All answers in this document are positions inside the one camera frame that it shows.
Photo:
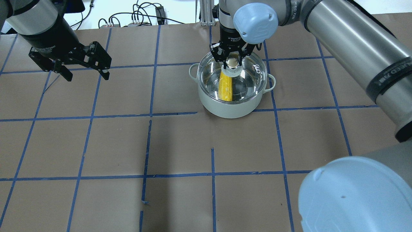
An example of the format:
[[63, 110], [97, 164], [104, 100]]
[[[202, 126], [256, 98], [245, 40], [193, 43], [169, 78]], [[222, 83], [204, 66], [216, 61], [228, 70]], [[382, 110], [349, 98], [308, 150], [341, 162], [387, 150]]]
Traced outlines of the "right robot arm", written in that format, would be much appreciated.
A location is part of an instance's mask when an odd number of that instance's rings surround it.
[[303, 179], [298, 210], [305, 232], [411, 231], [411, 49], [354, 0], [220, 0], [220, 41], [227, 68], [280, 26], [300, 22], [393, 122], [398, 141], [343, 157]]

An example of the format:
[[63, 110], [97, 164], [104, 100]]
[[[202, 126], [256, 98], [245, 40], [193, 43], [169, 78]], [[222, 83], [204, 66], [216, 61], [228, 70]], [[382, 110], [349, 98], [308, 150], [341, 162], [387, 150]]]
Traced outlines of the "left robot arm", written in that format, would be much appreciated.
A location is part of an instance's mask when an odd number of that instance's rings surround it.
[[66, 1], [2, 0], [1, 25], [7, 22], [31, 45], [28, 56], [41, 70], [71, 81], [73, 74], [67, 66], [81, 65], [108, 80], [112, 58], [97, 41], [88, 46], [80, 43], [63, 17], [65, 10]]

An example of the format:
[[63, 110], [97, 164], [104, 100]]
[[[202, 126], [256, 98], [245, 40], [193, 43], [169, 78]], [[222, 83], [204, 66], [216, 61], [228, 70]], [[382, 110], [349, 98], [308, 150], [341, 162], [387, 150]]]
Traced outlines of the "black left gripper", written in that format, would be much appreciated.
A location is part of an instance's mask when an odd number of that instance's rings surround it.
[[109, 80], [112, 58], [105, 48], [97, 41], [82, 45], [65, 19], [57, 18], [45, 32], [21, 36], [31, 45], [29, 58], [44, 72], [52, 71], [72, 81], [71, 71], [57, 60], [71, 57], [75, 64], [97, 70], [104, 80]]

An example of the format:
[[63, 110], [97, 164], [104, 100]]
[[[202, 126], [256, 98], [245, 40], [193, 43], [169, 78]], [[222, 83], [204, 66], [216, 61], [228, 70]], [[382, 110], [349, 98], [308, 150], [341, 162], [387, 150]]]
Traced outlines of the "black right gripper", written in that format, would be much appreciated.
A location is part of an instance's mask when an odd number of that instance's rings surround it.
[[215, 61], [222, 62], [223, 68], [226, 69], [229, 53], [238, 51], [238, 63], [241, 66], [242, 60], [250, 56], [255, 47], [256, 44], [246, 43], [235, 28], [221, 25], [219, 43], [212, 43], [210, 52]]

